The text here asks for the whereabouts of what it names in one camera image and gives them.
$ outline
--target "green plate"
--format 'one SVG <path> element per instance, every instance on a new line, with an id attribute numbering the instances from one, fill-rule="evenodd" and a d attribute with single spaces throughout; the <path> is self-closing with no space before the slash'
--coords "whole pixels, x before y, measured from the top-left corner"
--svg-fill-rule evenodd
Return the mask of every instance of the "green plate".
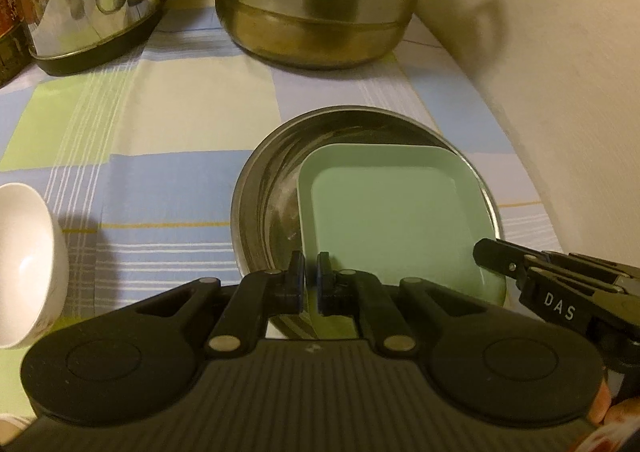
<path id="1" fill-rule="evenodd" d="M 302 245 L 335 270 L 365 270 L 386 285 L 423 277 L 502 305 L 505 279 L 479 268 L 474 244 L 495 238 L 476 175 L 439 147 L 336 143 L 306 157 L 298 177 Z M 345 318 L 310 317 L 321 338 L 353 336 Z"/>

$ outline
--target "tablecloth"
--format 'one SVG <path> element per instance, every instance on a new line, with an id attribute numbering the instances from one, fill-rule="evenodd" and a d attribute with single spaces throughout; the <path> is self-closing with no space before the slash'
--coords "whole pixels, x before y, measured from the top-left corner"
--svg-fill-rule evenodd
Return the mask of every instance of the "tablecloth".
<path id="1" fill-rule="evenodd" d="M 31 66 L 0 89 L 0 185 L 28 183 L 58 219 L 69 317 L 203 275 L 236 283 L 229 213 L 243 164 L 281 123 L 337 104 L 393 110 L 443 134 L 484 177 L 508 240 L 560 249 L 510 141 L 417 18 L 382 60 L 314 72 L 242 52 L 213 0 L 169 1 L 144 48 L 64 78 Z"/>

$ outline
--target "screw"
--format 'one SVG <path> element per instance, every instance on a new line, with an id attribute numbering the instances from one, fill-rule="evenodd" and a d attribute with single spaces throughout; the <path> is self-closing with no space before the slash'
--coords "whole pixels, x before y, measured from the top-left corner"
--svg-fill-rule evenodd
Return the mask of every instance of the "screw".
<path id="1" fill-rule="evenodd" d="M 214 351 L 228 353 L 238 349 L 241 343 L 240 339 L 233 335 L 218 335 L 209 340 L 209 347 Z"/>
<path id="2" fill-rule="evenodd" d="M 415 347 L 415 340 L 408 335 L 391 335 L 382 343 L 389 351 L 406 352 Z"/>

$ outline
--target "white wall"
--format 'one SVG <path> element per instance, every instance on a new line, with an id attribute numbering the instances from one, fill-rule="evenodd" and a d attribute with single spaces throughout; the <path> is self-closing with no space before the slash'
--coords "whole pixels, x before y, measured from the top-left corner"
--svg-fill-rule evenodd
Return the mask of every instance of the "white wall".
<path id="1" fill-rule="evenodd" d="M 565 251 L 640 265 L 640 0 L 420 0 Z"/>

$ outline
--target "white ceramic bowl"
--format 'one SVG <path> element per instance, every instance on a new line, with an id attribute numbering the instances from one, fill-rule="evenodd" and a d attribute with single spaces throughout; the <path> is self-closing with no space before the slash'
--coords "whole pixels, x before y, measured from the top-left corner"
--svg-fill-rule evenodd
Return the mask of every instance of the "white ceramic bowl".
<path id="1" fill-rule="evenodd" d="M 0 187 L 0 349 L 28 346 L 62 312 L 69 268 L 65 240 L 40 195 Z"/>

